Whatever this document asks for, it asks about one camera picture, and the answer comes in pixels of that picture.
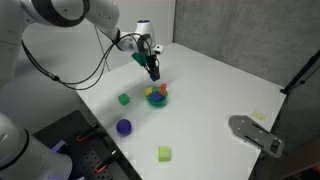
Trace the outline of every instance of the table surface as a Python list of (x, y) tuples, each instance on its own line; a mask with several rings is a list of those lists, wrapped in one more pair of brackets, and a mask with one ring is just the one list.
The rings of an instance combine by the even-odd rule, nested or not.
[[(228, 118), (258, 111), (266, 119), (256, 122), (270, 130), (285, 99), (281, 87), (179, 44), (166, 46), (159, 60), (157, 82), (131, 62), (77, 92), (142, 179), (248, 179), (260, 150), (234, 137)], [(163, 82), (168, 104), (152, 107), (144, 89)], [(127, 106), (118, 102), (122, 93), (130, 96)], [(118, 135), (120, 119), (131, 121), (131, 135)], [(158, 162), (162, 145), (171, 148), (170, 162)]]

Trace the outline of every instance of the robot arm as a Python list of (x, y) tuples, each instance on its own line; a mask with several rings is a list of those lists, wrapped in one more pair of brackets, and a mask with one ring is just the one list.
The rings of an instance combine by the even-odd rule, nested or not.
[(113, 0), (6, 0), (0, 1), (0, 88), (14, 74), (22, 35), (32, 23), (72, 27), (84, 19), (93, 23), (122, 51), (145, 53), (151, 79), (160, 78), (157, 45), (150, 21), (138, 21), (134, 33), (122, 32), (116, 25), (119, 9)]

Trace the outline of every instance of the purple ball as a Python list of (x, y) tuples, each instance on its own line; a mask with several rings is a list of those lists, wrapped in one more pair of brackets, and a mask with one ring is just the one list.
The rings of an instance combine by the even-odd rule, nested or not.
[(119, 134), (123, 135), (123, 136), (128, 136), (131, 133), (132, 130), (132, 126), (131, 126), (131, 122), (127, 119), (121, 119), (118, 123), (117, 123), (117, 131)]

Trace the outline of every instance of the green cube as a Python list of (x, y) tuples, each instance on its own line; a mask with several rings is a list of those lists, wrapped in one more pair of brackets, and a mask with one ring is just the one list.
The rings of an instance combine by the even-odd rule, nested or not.
[(123, 106), (127, 105), (130, 102), (129, 96), (125, 93), (121, 94), (118, 97), (118, 99), (119, 99), (120, 104), (122, 104)]
[(170, 148), (169, 148), (169, 146), (159, 146), (158, 159), (160, 162), (170, 161)]

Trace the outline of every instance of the gray metal bracket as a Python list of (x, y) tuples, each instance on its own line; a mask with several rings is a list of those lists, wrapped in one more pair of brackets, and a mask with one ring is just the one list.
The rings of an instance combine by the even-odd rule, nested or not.
[(243, 139), (245, 142), (250, 142), (270, 156), (281, 157), (284, 142), (248, 116), (231, 116), (229, 125), (235, 136)]

